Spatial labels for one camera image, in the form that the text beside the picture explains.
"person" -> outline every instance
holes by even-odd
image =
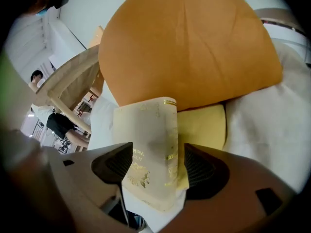
[[[28,86],[34,91],[38,90],[38,82],[43,78],[43,74],[40,70],[36,70],[32,73],[30,77],[30,83]],[[39,120],[47,126],[50,130],[54,131],[57,136],[67,139],[78,146],[84,148],[88,147],[89,139],[83,135],[80,135],[75,129],[75,124],[71,122],[66,116],[56,113],[53,106],[44,105],[36,106],[31,105],[31,111],[38,116]]]
[[[30,77],[30,83],[28,84],[30,89],[32,89],[34,92],[37,92],[37,90],[39,89],[38,83],[42,78],[43,73],[40,70],[34,71]]]

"face mask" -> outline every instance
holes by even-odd
[[[48,9],[43,9],[43,10],[39,11],[39,12],[36,14],[36,16],[37,16],[37,17],[41,17],[41,16],[43,16],[47,11],[48,11]]]

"leg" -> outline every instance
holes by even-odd
[[[88,147],[88,142],[86,142],[85,140],[77,137],[77,133],[75,134],[76,132],[74,130],[69,130],[67,133],[66,133],[66,137],[68,138],[68,140],[70,142],[72,142],[73,144],[76,144],[78,146],[82,146],[84,148],[87,148]]]

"dark hair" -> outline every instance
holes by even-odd
[[[41,78],[43,78],[43,73],[40,70],[36,70],[32,73],[31,77],[30,77],[30,81],[33,81],[34,76],[38,76],[41,75]]]

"orange cushion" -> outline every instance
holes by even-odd
[[[127,0],[103,33],[99,62],[120,106],[168,96],[180,111],[282,79],[271,39],[244,0]]]

